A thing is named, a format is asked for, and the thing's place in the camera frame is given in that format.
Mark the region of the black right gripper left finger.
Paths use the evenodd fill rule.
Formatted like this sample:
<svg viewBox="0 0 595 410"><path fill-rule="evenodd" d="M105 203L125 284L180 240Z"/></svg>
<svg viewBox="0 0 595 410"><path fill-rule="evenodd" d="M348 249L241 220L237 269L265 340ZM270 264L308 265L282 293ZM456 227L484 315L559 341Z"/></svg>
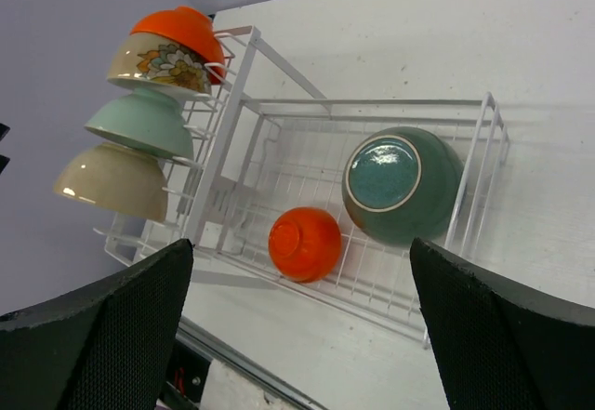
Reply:
<svg viewBox="0 0 595 410"><path fill-rule="evenodd" d="M4 409L153 409L190 285L180 239L111 276L1 317Z"/></svg>

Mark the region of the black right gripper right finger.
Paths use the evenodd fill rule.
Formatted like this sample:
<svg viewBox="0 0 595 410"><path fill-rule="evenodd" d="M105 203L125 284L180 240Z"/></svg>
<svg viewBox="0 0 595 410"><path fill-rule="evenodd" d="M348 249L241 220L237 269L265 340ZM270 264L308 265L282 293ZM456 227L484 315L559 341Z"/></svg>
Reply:
<svg viewBox="0 0 595 410"><path fill-rule="evenodd" d="M410 264L450 408L593 408L592 308L419 238Z"/></svg>

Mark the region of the plain beige bowl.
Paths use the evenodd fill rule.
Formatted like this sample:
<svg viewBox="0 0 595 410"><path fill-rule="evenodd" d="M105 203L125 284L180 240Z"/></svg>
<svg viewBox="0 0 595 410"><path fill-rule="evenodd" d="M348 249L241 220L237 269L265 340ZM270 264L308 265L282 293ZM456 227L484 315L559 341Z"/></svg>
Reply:
<svg viewBox="0 0 595 410"><path fill-rule="evenodd" d="M163 222L168 193L156 158L110 142L76 155L54 183L54 193L120 214Z"/></svg>

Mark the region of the mint green bowl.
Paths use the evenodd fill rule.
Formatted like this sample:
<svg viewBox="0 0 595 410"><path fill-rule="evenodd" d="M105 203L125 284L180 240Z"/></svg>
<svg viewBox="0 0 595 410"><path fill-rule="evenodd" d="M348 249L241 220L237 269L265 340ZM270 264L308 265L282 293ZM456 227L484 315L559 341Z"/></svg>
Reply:
<svg viewBox="0 0 595 410"><path fill-rule="evenodd" d="M166 94L137 88L102 106L85 129L126 147L155 157L194 157L191 132L182 107Z"/></svg>

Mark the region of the floral beige bowl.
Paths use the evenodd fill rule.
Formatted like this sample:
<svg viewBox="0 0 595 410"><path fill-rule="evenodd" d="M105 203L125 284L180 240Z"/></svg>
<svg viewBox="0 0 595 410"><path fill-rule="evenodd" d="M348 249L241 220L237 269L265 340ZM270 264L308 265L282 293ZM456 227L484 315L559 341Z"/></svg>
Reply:
<svg viewBox="0 0 595 410"><path fill-rule="evenodd" d="M135 89L146 87L171 97L211 95L205 59L188 47L152 33L130 34L114 54L106 79Z"/></svg>

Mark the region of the large orange bowl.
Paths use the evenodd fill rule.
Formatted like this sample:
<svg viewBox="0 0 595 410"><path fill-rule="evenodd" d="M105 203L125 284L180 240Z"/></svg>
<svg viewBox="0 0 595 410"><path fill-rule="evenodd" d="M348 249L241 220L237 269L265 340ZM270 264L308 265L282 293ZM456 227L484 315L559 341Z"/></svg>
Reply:
<svg viewBox="0 0 595 410"><path fill-rule="evenodd" d="M207 63L225 65L223 48L215 37L212 20L191 7L160 10L139 20L130 34L152 33L180 45L203 57Z"/></svg>

